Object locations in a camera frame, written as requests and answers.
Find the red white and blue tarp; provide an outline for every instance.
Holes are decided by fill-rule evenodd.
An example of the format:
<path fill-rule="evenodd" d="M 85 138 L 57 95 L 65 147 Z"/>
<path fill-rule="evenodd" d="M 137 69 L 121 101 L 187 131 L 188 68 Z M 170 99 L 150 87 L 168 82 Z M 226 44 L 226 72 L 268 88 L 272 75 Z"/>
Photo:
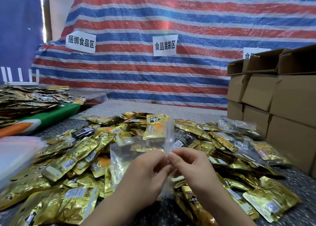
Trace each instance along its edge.
<path fill-rule="evenodd" d="M 96 54 L 65 48 L 73 31 L 96 35 Z M 153 36 L 178 34 L 177 54 L 153 56 Z M 41 46 L 43 84 L 108 98 L 227 108 L 227 63 L 244 47 L 316 43 L 316 0 L 74 0 L 61 39 Z"/>

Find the paper sign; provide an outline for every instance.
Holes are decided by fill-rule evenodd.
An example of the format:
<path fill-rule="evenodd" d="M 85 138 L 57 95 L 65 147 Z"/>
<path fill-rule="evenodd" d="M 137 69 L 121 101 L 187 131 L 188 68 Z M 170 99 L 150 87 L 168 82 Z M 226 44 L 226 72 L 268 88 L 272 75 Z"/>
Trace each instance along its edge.
<path fill-rule="evenodd" d="M 153 36 L 154 56 L 176 55 L 178 36 Z"/>
<path fill-rule="evenodd" d="M 66 48 L 95 54 L 96 35 L 74 31 L 66 36 Z"/>
<path fill-rule="evenodd" d="M 255 53 L 260 53 L 264 51 L 270 51 L 271 49 L 266 48 L 251 48 L 251 47 L 244 47 L 244 54 L 242 56 L 243 59 L 249 59 Z"/>

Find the person's left hand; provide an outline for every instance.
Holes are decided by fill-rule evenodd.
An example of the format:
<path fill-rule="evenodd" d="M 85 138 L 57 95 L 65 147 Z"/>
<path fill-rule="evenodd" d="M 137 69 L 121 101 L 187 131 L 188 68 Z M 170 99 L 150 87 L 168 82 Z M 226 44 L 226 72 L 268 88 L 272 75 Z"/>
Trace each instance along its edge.
<path fill-rule="evenodd" d="M 173 170 L 162 151 L 142 154 L 132 161 L 112 196 L 134 215 L 156 201 Z"/>

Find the forearm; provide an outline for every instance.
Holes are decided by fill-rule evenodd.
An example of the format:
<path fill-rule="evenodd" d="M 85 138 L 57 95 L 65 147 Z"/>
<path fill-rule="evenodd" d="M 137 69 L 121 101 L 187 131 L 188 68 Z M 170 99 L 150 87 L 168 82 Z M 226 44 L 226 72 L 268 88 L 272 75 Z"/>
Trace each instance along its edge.
<path fill-rule="evenodd" d="M 82 226 L 123 226 L 133 214 L 115 194 L 103 200 L 81 224 Z"/>
<path fill-rule="evenodd" d="M 219 226 L 256 225 L 224 188 L 208 195 L 205 209 L 212 214 Z"/>

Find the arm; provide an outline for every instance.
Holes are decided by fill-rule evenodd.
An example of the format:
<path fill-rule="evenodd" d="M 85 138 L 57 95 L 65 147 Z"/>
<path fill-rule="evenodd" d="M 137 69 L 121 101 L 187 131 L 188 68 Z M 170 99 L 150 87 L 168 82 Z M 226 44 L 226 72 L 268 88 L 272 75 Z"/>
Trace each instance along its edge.
<path fill-rule="evenodd" d="M 103 200 L 82 226 L 122 226 L 153 204 L 173 167 L 161 151 L 138 156 L 126 170 L 114 193 Z"/>
<path fill-rule="evenodd" d="M 181 147 L 169 153 L 168 158 L 177 169 L 177 176 L 184 176 L 203 208 L 219 225 L 256 225 L 223 188 L 204 152 Z"/>

